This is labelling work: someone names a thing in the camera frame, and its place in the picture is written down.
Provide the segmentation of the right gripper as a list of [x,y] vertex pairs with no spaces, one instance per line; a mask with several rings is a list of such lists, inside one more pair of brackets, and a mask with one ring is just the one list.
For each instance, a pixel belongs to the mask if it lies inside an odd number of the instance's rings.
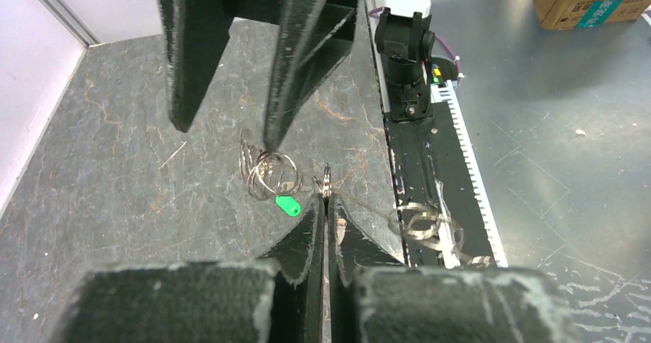
[[167,56],[168,117],[186,133],[235,18],[279,25],[263,143],[275,153],[300,108],[350,54],[359,0],[158,0]]

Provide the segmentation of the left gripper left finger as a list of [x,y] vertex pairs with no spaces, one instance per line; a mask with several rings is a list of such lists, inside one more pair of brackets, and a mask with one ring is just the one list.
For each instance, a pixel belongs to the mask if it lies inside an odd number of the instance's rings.
[[53,342],[321,342],[326,202],[256,259],[110,265],[71,296]]

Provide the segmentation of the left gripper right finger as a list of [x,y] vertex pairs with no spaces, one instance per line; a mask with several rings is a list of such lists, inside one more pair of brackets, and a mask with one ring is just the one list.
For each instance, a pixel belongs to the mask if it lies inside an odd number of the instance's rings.
[[334,342],[580,342],[567,300],[525,268],[409,268],[327,205]]

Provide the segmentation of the metal key organizer plate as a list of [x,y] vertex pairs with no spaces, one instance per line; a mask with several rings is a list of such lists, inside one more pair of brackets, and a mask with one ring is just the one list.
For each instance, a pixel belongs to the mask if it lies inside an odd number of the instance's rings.
[[[324,203],[332,196],[331,168],[326,165],[323,179],[313,176],[309,184],[291,157],[284,153],[268,153],[250,140],[247,129],[240,131],[240,174],[249,195],[257,200],[276,196],[291,196],[312,190]],[[464,242],[464,230],[451,217],[445,204],[443,183],[434,178],[434,198],[424,203],[400,200],[394,214],[386,216],[389,229],[400,236],[403,254],[399,258],[409,266],[425,264],[424,252],[430,252],[435,264],[448,269],[494,266],[490,256],[470,257],[459,251]]]

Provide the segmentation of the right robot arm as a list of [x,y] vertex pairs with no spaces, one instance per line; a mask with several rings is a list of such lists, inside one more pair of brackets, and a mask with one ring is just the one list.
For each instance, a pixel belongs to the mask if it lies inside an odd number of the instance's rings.
[[[263,125],[275,153],[300,108],[350,54],[359,0],[158,0],[167,57],[168,116],[187,132],[237,18],[279,28]],[[389,110],[396,120],[429,115],[431,0],[385,0],[375,29]]]

